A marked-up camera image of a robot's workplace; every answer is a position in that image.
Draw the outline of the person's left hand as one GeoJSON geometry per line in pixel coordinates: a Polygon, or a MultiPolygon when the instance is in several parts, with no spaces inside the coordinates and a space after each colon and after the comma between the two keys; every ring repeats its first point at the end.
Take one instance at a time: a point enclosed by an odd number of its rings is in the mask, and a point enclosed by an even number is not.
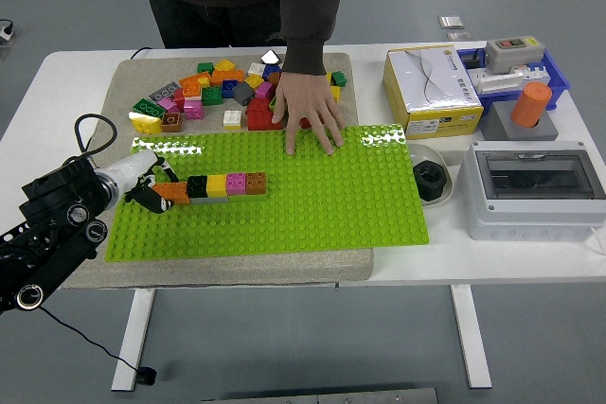
{"type": "Polygon", "coordinates": [[[294,155],[300,120],[306,118],[319,144],[328,155],[344,145],[341,130],[346,122],[334,101],[325,75],[315,76],[283,72],[276,88],[276,105],[272,122],[277,124],[288,115],[285,150],[294,155]]]}

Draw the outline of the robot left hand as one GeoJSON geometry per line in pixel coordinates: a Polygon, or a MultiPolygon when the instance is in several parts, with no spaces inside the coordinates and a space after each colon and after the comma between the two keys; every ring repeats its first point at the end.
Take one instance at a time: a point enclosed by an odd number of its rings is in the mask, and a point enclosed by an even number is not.
{"type": "Polygon", "coordinates": [[[137,201],[155,214],[162,214],[174,206],[152,187],[155,185],[154,167],[161,167],[172,183],[179,178],[166,161],[150,149],[143,149],[106,168],[97,168],[97,174],[108,197],[107,209],[113,208],[121,199],[137,201]]]}

